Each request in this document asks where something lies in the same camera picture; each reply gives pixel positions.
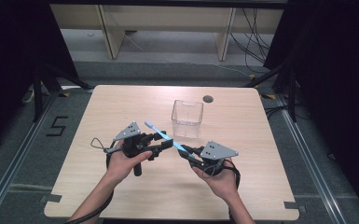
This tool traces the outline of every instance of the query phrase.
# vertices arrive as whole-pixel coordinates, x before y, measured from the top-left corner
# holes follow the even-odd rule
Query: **wooden table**
[[[204,103],[197,139],[173,136],[171,113],[174,100]],[[296,220],[298,210],[284,203],[295,201],[258,93],[254,89],[165,86],[98,86],[86,108],[53,195],[48,217],[69,217],[89,195],[105,172],[105,154],[91,147],[98,137],[105,147],[132,121],[142,133],[154,131],[150,120],[179,144],[205,146],[213,140],[239,151],[233,161],[242,174],[239,193],[254,219]],[[166,149],[154,161],[142,163],[143,174],[130,174],[115,189],[111,204],[101,217],[140,219],[228,219],[228,207],[179,157]]]

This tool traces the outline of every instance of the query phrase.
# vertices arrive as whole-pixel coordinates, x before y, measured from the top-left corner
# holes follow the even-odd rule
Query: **gray floor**
[[[240,86],[250,81],[250,75],[260,76],[261,74],[257,72],[267,71],[260,67],[261,62],[249,55],[246,56],[232,39],[228,46],[227,59],[219,62],[213,34],[128,33],[117,59],[112,61],[108,58],[104,37],[100,31],[62,30],[62,33],[76,62],[79,75],[90,84],[102,82],[104,84],[188,85],[190,83],[196,86]],[[247,45],[244,35],[234,36],[243,45]],[[272,35],[263,35],[267,43],[270,43],[272,38]],[[257,52],[261,57],[258,45],[252,44],[249,49]],[[183,80],[176,83],[166,78],[180,75]],[[195,81],[194,76],[202,78]],[[218,80],[219,76],[224,77],[225,82]],[[272,82],[273,80],[266,81],[257,89],[262,94],[271,93]],[[0,223],[64,222],[64,219],[44,216],[45,198],[54,185],[89,98],[90,93],[78,92],[71,93],[69,97],[55,99],[25,160],[21,163],[20,170],[15,174],[5,199],[0,204]],[[277,100],[268,98],[262,99],[262,103],[266,108],[278,105]],[[1,134],[0,180],[32,127],[33,115],[33,104],[24,105],[19,108]],[[282,112],[272,115],[269,125],[300,209],[300,218],[292,222],[334,223],[283,115]],[[62,119],[59,123],[66,126],[65,132],[61,137],[48,137],[47,134],[57,132],[50,128],[57,116],[68,116],[68,119]],[[297,125],[347,223],[359,223],[359,200],[337,164],[326,156],[328,147],[304,107],[297,108]],[[117,220],[114,223],[124,223],[124,221]],[[282,222],[259,220],[257,223]]]

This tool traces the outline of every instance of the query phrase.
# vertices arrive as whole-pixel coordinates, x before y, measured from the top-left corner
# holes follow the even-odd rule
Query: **human arm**
[[[83,217],[98,209],[109,198],[115,187],[129,175],[133,166],[147,160],[151,154],[151,151],[147,151],[136,157],[127,158],[122,151],[113,153],[106,173],[90,195],[72,214],[69,221]],[[96,223],[98,217],[99,215],[82,223]]]
[[[233,164],[228,162],[231,161],[231,158],[226,158],[226,160],[224,165],[233,167]],[[200,168],[194,166],[192,169],[199,178],[208,184],[217,197],[226,202],[228,209],[237,224],[255,223],[237,191],[234,172],[228,169],[223,169],[218,175],[208,176]]]

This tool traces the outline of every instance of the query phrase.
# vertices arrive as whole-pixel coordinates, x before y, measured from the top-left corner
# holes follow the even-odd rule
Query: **light blue rod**
[[[150,121],[145,121],[145,125],[150,128],[150,129],[153,129],[156,133],[158,133],[159,135],[161,135],[162,138],[164,138],[165,140],[169,141],[171,140],[171,137],[168,136],[167,134],[165,133],[162,133],[159,129],[157,129],[155,126],[153,126],[153,123],[150,122]],[[182,150],[182,151],[185,151],[187,152],[179,143],[173,141],[173,146],[176,147],[177,149],[179,150]]]

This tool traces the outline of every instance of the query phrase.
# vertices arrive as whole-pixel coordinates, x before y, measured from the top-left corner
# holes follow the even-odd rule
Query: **clear plastic container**
[[[197,138],[202,122],[203,103],[175,100],[173,104],[173,135]]]

